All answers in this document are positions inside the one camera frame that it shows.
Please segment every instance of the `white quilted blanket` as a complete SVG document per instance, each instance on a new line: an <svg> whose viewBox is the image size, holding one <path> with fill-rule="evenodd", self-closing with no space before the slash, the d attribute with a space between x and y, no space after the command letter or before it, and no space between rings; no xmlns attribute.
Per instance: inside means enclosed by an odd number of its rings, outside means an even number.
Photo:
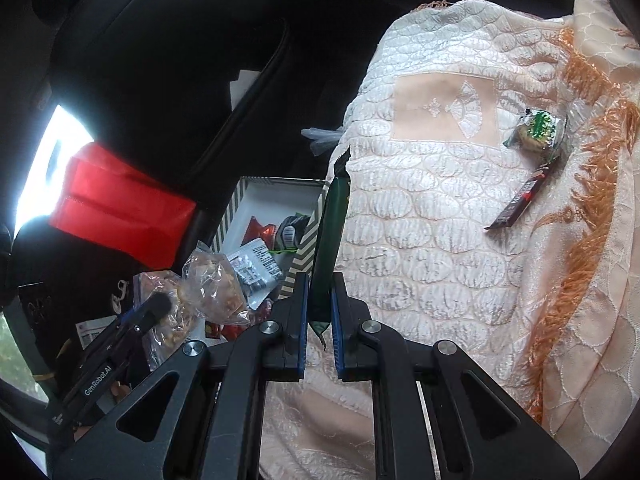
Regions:
<svg viewBox="0 0 640 480"><path fill-rule="evenodd" d="M582 23L576 38L584 33L580 41L593 47L586 25L599 27L603 16L602 30L614 39L600 41L610 50L610 65L599 69L625 96L637 98L640 52L624 48L623 59L612 54L611 41L621 49L633 42L616 36L623 26L605 0L577 0L575 15L558 20L484 1L400 18L380 41L334 152L333 160L351 147L351 199L336 265L349 294L406 338L456 341L523 406L532 403L538 384L521 366L532 333L570 270L570 247L588 228L584 215L566 210L579 188L575 175L590 157L584 146L597 138L580 132L612 102L606 95L585 98L562 80L570 55L558 36ZM627 72L615 74L620 67ZM577 132L575 149L513 228L486 232L535 164L501 145L527 107L567 113ZM541 372L542 423L583 474L640 393L640 307L635 317L624 314L632 277L640 273L632 254L633 241L639 243L633 228L640 224L634 220L635 155L620 153L602 262ZM606 301L590 303L590 294ZM609 345L616 330L615 346ZM613 348L608 357L607 348ZM605 376L607 384L595 384ZM616 420L604 422L602 410L611 402ZM310 334L305 381L270 384L263 474L373 478L371 418L369 385L341 383L331 349L322 352Z"/></svg>

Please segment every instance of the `wrapped candy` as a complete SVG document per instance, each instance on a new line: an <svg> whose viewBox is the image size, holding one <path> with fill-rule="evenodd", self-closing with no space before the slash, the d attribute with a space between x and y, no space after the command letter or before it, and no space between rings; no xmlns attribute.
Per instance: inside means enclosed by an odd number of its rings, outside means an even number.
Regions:
<svg viewBox="0 0 640 480"><path fill-rule="evenodd" d="M257 221L255 216L252 216L251 220L249 220L249 225L244 232L244 238L242 238L241 245L247 244L256 238L260 238L264 241L268 250L273 251L277 229L278 227L276 224L267 224L263 226Z"/></svg>
<svg viewBox="0 0 640 480"><path fill-rule="evenodd" d="M278 252L296 252L309 223L309 215L296 213L287 216L276 233L274 250Z"/></svg>
<svg viewBox="0 0 640 480"><path fill-rule="evenodd" d="M562 140L564 122L547 111L527 108L503 144L507 148L519 146L528 152L551 154Z"/></svg>
<svg viewBox="0 0 640 480"><path fill-rule="evenodd" d="M264 241L256 238L229 255L249 308L256 310L278 285L282 270Z"/></svg>
<svg viewBox="0 0 640 480"><path fill-rule="evenodd" d="M501 227L511 227L515 221L520 218L525 209L529 206L533 197L537 195L544 183L546 182L549 173L553 170L554 163L557 159L550 162L543 162L537 168L536 171L527 179L522 185L520 190L511 199L511 201L505 206L502 212L498 215L491 225L485 227L485 229L499 229Z"/></svg>

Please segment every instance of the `red pouch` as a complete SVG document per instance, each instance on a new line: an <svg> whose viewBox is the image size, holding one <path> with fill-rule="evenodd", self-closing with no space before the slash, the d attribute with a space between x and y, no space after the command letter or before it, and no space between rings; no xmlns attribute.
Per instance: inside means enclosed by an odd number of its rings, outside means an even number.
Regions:
<svg viewBox="0 0 640 480"><path fill-rule="evenodd" d="M195 202L92 143L69 161L49 224L150 269L168 269L194 209Z"/></svg>

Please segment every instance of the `snack package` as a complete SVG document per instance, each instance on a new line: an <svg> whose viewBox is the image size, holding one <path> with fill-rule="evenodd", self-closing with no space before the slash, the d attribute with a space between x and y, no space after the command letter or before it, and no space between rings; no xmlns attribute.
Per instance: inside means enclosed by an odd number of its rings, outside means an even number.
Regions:
<svg viewBox="0 0 640 480"><path fill-rule="evenodd" d="M334 179L324 200L309 287L309 326L325 348L322 333L331 324L331 283L351 193L351 177L347 171L350 156L351 150L347 148L334 162Z"/></svg>
<svg viewBox="0 0 640 480"><path fill-rule="evenodd" d="M255 311L255 324L262 323L269 319L271 315L271 307L273 307L273 300L271 298L266 298L258 307L258 310Z"/></svg>
<svg viewBox="0 0 640 480"><path fill-rule="evenodd" d="M252 216L251 220L249 220L249 225L244 232L244 238L242 238L241 245L247 244L256 238L261 238L265 245L267 245L267 248L270 251L273 251L277 229L276 224L267 224L263 226L257 221L255 216Z"/></svg>
<svg viewBox="0 0 640 480"><path fill-rule="evenodd" d="M220 330L222 327L217 323L206 321L204 324L204 335L207 339L220 339Z"/></svg>
<svg viewBox="0 0 640 480"><path fill-rule="evenodd" d="M485 227L485 229L511 227L520 215L524 213L524 210L529 206L533 197L535 197L540 191L542 185L546 181L546 178L552 171L556 160L557 159L546 161L540 164L537 170L534 171L534 173L527 179L516 195L498 215L498 218L496 218L489 227Z"/></svg>
<svg viewBox="0 0 640 480"><path fill-rule="evenodd" d="M513 133L503 144L507 148L519 146L528 152L551 154L564 136L564 124L565 120L545 110L527 108Z"/></svg>
<svg viewBox="0 0 640 480"><path fill-rule="evenodd" d="M159 367L187 339L195 318L193 307L183 300L182 279L170 270L142 272L133 278L134 308L155 292L165 293L171 310L144 337L143 346L151 371Z"/></svg>
<svg viewBox="0 0 640 480"><path fill-rule="evenodd" d="M278 285L283 275L280 267L261 238L243 245L228 257L238 276L249 308L256 310Z"/></svg>
<svg viewBox="0 0 640 480"><path fill-rule="evenodd" d="M247 325L225 325L220 329L220 333L227 341L235 341L247 328Z"/></svg>
<svg viewBox="0 0 640 480"><path fill-rule="evenodd" d="M224 254L198 242L182 268L182 277L184 300L200 317L218 324L249 324L240 283Z"/></svg>
<svg viewBox="0 0 640 480"><path fill-rule="evenodd" d="M300 246L300 240L305 233L310 216L296 213L287 216L276 233L274 250L277 252L296 252Z"/></svg>

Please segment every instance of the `chocolate bar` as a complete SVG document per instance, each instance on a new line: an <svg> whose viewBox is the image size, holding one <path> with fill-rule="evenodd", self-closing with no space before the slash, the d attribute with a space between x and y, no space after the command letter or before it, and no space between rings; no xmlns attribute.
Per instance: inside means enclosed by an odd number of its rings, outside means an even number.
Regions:
<svg viewBox="0 0 640 480"><path fill-rule="evenodd" d="M511 227L520 215L524 213L524 210L529 206L533 197L535 197L542 188L542 185L551 172L555 160L540 164L537 170L527 179L513 199L511 199L498 215L498 218L496 218L489 227L485 227L485 229Z"/></svg>

